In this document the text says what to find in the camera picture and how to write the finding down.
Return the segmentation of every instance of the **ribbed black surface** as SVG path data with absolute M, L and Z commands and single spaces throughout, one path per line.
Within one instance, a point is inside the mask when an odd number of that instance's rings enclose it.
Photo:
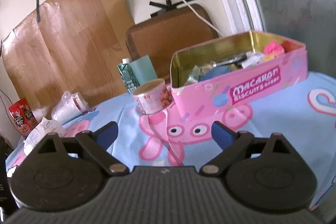
M 137 167 L 131 175 L 111 178 L 87 204 L 61 213 L 21 209 L 7 224 L 220 223 L 318 224 L 308 210 L 266 215 L 232 199 L 218 179 L 194 168 Z

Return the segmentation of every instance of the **red package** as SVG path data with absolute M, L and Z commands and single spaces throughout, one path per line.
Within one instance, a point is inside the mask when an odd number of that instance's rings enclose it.
M 26 98 L 17 101 L 8 108 L 21 135 L 26 139 L 38 122 L 32 113 Z

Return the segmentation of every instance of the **paper cup container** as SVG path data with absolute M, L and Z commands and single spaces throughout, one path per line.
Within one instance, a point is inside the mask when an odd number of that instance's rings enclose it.
M 143 114 L 153 114 L 168 107 L 172 101 L 164 79 L 155 79 L 139 86 L 133 97 Z

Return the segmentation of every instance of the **wooden panel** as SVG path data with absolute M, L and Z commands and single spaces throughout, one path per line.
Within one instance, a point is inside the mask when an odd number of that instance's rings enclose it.
M 192 6 L 211 22 L 200 5 Z M 170 61 L 174 52 L 217 37 L 218 34 L 189 7 L 183 7 L 134 25 L 127 31 L 126 43 L 133 59 L 149 55 L 157 76 L 170 80 Z
M 126 92 L 117 70 L 130 57 L 125 33 L 134 23 L 124 0 L 47 0 L 3 43 L 3 61 L 35 116 L 49 116 L 64 91 L 91 106 Z

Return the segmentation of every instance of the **pink tin box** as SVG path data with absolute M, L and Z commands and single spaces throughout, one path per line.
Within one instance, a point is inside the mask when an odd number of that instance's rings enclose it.
M 184 86 L 195 65 L 220 62 L 241 52 L 263 52 L 276 41 L 286 54 L 254 67 Z M 191 121 L 245 105 L 307 78 L 305 44 L 271 33 L 250 31 L 204 42 L 175 52 L 170 66 L 172 95 L 184 120 Z

